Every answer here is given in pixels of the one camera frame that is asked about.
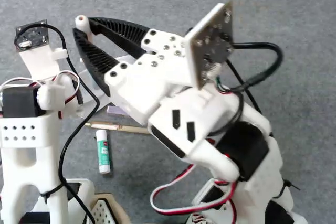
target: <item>glue stick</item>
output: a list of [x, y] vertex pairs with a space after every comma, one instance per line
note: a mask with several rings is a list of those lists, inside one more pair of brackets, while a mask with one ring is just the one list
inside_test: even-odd
[[99, 172], [106, 174], [111, 172], [109, 146], [107, 141], [106, 130], [97, 130], [97, 151], [98, 151], [98, 163]]

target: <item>gray table surface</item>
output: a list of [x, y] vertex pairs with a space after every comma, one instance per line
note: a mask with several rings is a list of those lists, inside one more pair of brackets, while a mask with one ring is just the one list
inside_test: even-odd
[[[225, 1], [228, 0], [0, 0], [0, 79], [28, 76], [13, 46], [15, 26], [48, 19], [65, 34], [70, 56], [82, 69], [71, 33], [79, 14], [125, 19], [182, 35], [216, 3]], [[310, 223], [335, 223], [336, 0], [234, 3], [235, 41], [274, 42], [286, 54], [280, 70], [252, 91], [272, 123], [284, 158], [284, 178], [301, 188], [292, 190], [295, 211]], [[96, 41], [111, 55], [123, 55], [115, 45], [100, 38]], [[55, 35], [51, 35], [51, 44], [59, 45]], [[272, 58], [271, 53], [259, 50], [232, 55], [244, 77], [264, 68]], [[235, 83], [229, 71], [223, 77], [225, 83]], [[130, 119], [114, 118], [104, 112], [97, 118], [136, 125]], [[78, 122], [79, 119], [64, 121], [61, 144]], [[102, 177], [94, 134], [94, 130], [84, 129], [76, 137], [66, 156], [67, 177], [88, 178], [97, 192], [113, 193], [133, 223], [178, 223], [185, 219], [160, 216], [151, 208], [149, 195], [186, 164], [152, 136], [111, 132], [114, 176]], [[197, 169], [185, 181], [163, 192], [157, 203], [163, 207], [185, 206], [209, 177], [208, 171]]]

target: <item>white plastic part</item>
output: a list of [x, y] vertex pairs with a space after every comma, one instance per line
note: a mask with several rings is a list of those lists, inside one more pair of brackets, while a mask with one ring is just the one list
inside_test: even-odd
[[[95, 218], [96, 224], [117, 224], [113, 213], [111, 213], [108, 205], [102, 199], [97, 200], [92, 209], [92, 215]], [[87, 217], [87, 224], [90, 223], [90, 219]]]
[[[17, 224], [24, 215], [23, 203], [28, 185], [36, 186], [40, 193], [45, 193], [60, 184], [57, 173], [60, 125], [57, 112], [37, 118], [1, 118], [0, 125], [4, 177], [1, 219], [4, 224]], [[26, 148], [36, 151], [36, 160], [29, 157]], [[48, 198], [51, 224], [68, 222], [66, 202], [65, 188]]]
[[[209, 132], [223, 126], [236, 113], [238, 97], [234, 94], [220, 94], [213, 84], [203, 89], [187, 89], [173, 98], [165, 98], [161, 106], [149, 118], [149, 131], [152, 126], [168, 138], [179, 151], [183, 160], [200, 164], [213, 171], [215, 177], [233, 182], [239, 176], [237, 165], [213, 147], [207, 138]], [[180, 127], [172, 125], [172, 111], [180, 111]], [[256, 125], [265, 136], [269, 135], [269, 121], [260, 113], [245, 104], [242, 120]], [[187, 138], [187, 123], [194, 122], [195, 139]]]
[[[89, 207], [90, 201], [95, 194], [95, 187], [91, 181], [88, 179], [67, 179], [69, 183], [80, 183], [78, 196], [84, 202], [84, 204]], [[68, 201], [68, 209], [69, 209], [69, 221], [67, 223], [82, 223], [85, 217], [85, 212], [82, 207], [78, 204], [75, 198], [72, 198]], [[32, 209], [32, 212], [48, 212], [48, 206], [45, 204], [44, 199], [40, 196]]]
[[[208, 180], [207, 183], [205, 183], [205, 185], [202, 187], [202, 189], [197, 193], [192, 201], [192, 204], [194, 206], [201, 204], [202, 199], [208, 194], [213, 186], [213, 179]], [[223, 204], [219, 209], [212, 208], [207, 211], [202, 211], [200, 214], [215, 224], [232, 223], [234, 217], [232, 206], [228, 203]]]
[[1, 118], [1, 148], [36, 148], [58, 141], [57, 113], [36, 118]]
[[45, 84], [37, 91], [38, 105], [43, 110], [62, 110], [65, 99], [65, 88], [61, 85]]
[[59, 72], [57, 61], [49, 45], [33, 48], [19, 53], [30, 75], [35, 80], [44, 80]]
[[[97, 142], [104, 142], [103, 144], [107, 144], [107, 132], [106, 130], [97, 130], [96, 131], [96, 138], [97, 138]], [[109, 149], [108, 146], [105, 147], [100, 147], [97, 149], [98, 151], [98, 159], [99, 159], [99, 163], [105, 163], [103, 160], [103, 158], [107, 158], [109, 159]], [[111, 172], [111, 167], [110, 164], [99, 164], [99, 172], [101, 174], [107, 174]]]
[[[276, 197], [282, 188], [283, 180], [280, 174], [282, 158], [276, 140], [267, 139], [269, 152], [247, 182], [238, 184], [233, 201], [236, 204], [238, 223], [258, 224], [265, 222], [265, 210], [269, 201]], [[292, 205], [289, 195], [288, 203]]]
[[75, 23], [76, 28], [86, 33], [86, 35], [88, 36], [88, 41], [92, 43], [92, 32], [88, 17], [84, 15], [79, 15], [76, 17]]
[[[142, 47], [156, 55], [144, 54], [132, 65], [120, 61], [105, 74], [105, 83], [113, 94], [110, 101], [146, 125], [162, 98], [177, 86], [190, 86], [182, 44], [181, 36], [150, 30], [142, 40]], [[126, 68], [120, 67], [123, 63], [127, 64]]]
[[53, 52], [51, 53], [51, 58], [53, 60], [60, 60], [65, 59], [68, 57], [68, 52], [66, 49], [63, 49], [61, 47], [55, 48]]
[[[117, 57], [116, 59], [119, 61], [127, 61], [130, 64], [135, 62], [135, 59], [130, 55]], [[99, 88], [87, 69], [79, 73], [79, 76], [95, 96], [98, 97], [100, 101], [98, 111], [110, 103], [110, 98]], [[85, 118], [96, 106], [96, 102], [85, 89], [81, 87], [80, 91], [83, 97], [83, 105], [80, 107], [80, 110], [77, 111], [77, 114], [79, 117]]]

